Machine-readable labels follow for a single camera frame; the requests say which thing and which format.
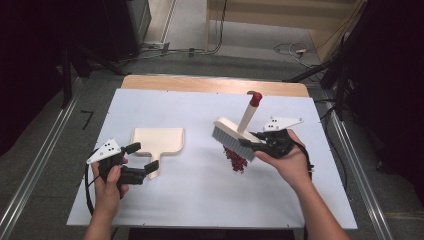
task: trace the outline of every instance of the brush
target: brush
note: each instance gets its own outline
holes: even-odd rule
[[[253,93],[252,99],[250,100],[249,105],[247,105],[246,111],[244,112],[239,125],[231,122],[225,117],[219,117],[213,122],[215,128],[213,130],[212,137],[224,145],[224,147],[238,154],[240,157],[248,159],[249,161],[252,161],[255,158],[255,153],[251,148],[242,147],[239,139],[247,139],[252,143],[261,143],[261,140],[246,131],[247,125],[255,114],[261,99],[262,95],[260,93]]]

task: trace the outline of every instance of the forearm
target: forearm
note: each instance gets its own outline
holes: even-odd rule
[[[295,191],[299,198],[310,239],[349,239],[312,182],[296,187]]]
[[[94,213],[85,233],[84,240],[110,240],[111,227],[111,218]]]

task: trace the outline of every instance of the wooden dustpan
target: wooden dustpan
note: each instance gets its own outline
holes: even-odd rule
[[[135,128],[131,143],[140,142],[141,149],[136,154],[152,156],[151,162],[162,155],[178,153],[184,145],[183,128]],[[159,175],[159,169],[150,173],[152,179]]]

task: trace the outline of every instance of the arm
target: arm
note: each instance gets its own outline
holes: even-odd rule
[[[292,130],[288,131],[294,141],[302,144]],[[313,185],[308,175],[306,157],[297,146],[281,159],[275,159],[259,151],[255,154],[262,161],[275,167],[295,191],[311,239],[349,239]]]
[[[99,175],[99,163],[93,163],[91,168],[93,176]],[[121,176],[119,166],[114,166],[104,182],[102,178],[97,178],[94,181],[96,192],[96,205],[93,216],[91,217],[90,225],[85,233],[84,240],[110,240],[112,221],[119,210],[119,191],[116,188],[116,183]],[[128,192],[128,185],[122,185],[122,192]]]

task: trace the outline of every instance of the human hand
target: human hand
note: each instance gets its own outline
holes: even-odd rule
[[[305,146],[294,133],[293,130],[288,129],[289,136],[293,141]],[[275,167],[280,173],[281,177],[294,189],[301,187],[304,183],[311,182],[308,173],[306,156],[302,153],[298,146],[294,146],[293,149],[286,156],[276,159],[265,152],[255,152],[257,158]]]
[[[128,163],[128,159],[123,158],[124,164]],[[94,176],[99,176],[99,163],[91,164]],[[113,166],[110,170],[106,182],[101,177],[94,181],[96,192],[96,206],[94,209],[93,217],[100,218],[105,221],[112,222],[119,210],[120,194],[116,184],[121,176],[121,168]],[[125,195],[129,190],[127,184],[121,185],[122,194]]]

